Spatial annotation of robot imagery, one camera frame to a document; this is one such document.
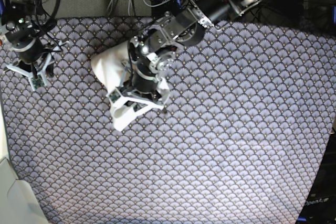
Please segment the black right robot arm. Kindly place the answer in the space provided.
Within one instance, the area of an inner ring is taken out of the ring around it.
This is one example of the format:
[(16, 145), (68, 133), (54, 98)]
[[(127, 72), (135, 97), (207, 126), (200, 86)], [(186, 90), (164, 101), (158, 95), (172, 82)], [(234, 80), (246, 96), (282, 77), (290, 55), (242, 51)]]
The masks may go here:
[(41, 42), (42, 36), (57, 25), (60, 1), (55, 1), (49, 14), (43, 0), (1, 0), (1, 42), (18, 55), (18, 60), (6, 69), (26, 77), (34, 91), (46, 86), (53, 77), (54, 54), (65, 45), (54, 38), (50, 38), (49, 44)]

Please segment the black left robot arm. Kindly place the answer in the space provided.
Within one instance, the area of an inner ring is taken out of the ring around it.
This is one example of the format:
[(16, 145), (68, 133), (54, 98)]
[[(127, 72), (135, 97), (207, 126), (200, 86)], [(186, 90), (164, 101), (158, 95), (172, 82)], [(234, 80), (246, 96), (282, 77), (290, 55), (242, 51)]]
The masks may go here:
[(244, 15), (262, 0), (190, 0), (179, 14), (164, 16), (122, 44), (125, 68), (115, 88), (108, 89), (111, 114), (141, 115), (163, 109), (170, 96), (166, 72), (178, 52), (198, 44), (205, 30), (223, 19)]

